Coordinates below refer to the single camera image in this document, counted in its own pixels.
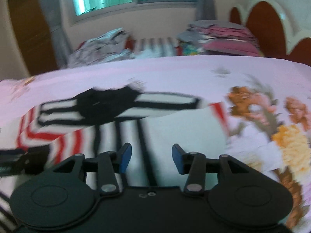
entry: window frame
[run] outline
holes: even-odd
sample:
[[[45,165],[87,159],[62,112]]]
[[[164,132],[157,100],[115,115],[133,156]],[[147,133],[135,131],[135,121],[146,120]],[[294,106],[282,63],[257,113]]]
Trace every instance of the window frame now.
[[[71,24],[76,24],[79,21],[86,20],[88,18],[97,18],[99,16],[116,15],[129,11],[136,10],[149,10],[160,8],[195,8],[196,2],[194,0],[147,0],[138,2],[138,0],[132,0],[131,3],[124,3],[115,6],[110,6],[94,11],[87,12],[82,15],[76,15],[76,10],[73,0],[64,0],[65,6],[68,9]]]

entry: brown headboard panel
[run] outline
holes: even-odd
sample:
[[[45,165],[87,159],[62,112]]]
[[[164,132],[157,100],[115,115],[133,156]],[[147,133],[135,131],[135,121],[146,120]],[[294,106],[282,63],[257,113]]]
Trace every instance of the brown headboard panel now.
[[[238,24],[242,22],[236,7],[231,10],[230,21]],[[282,21],[268,2],[261,1],[252,8],[246,27],[257,37],[261,51],[266,57],[291,60],[311,66],[311,38],[302,39],[287,55]]]

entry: window sill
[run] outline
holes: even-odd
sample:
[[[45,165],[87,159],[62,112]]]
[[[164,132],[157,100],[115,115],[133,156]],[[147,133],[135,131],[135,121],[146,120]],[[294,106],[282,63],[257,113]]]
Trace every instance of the window sill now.
[[[162,8],[195,8],[196,2],[189,0],[179,0],[179,1],[146,1],[143,3],[135,4],[125,3],[116,6],[111,6],[107,8],[102,8],[94,11],[90,11],[86,14],[79,16],[72,15],[72,24],[80,23],[82,21],[94,20],[103,16],[116,15],[120,13],[137,11],[137,10],[150,10],[150,9],[162,9]]]

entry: curtain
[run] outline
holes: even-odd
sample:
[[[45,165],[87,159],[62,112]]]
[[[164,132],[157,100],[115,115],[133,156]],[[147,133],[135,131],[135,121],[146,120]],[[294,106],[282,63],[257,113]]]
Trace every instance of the curtain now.
[[[197,0],[196,20],[216,19],[214,0]]]
[[[62,16],[59,0],[39,0],[42,13],[49,25],[52,45],[57,66],[66,68],[69,55],[72,53],[67,36],[62,28]]]

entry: bed sheet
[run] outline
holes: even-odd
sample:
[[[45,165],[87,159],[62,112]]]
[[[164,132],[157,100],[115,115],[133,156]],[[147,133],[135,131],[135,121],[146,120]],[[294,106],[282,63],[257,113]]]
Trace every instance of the bed sheet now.
[[[224,102],[227,153],[281,182],[294,198],[287,226],[311,230],[311,68],[285,60],[193,56],[127,60],[36,76],[17,89],[0,83],[0,126],[44,101],[133,81],[146,91],[180,92]]]

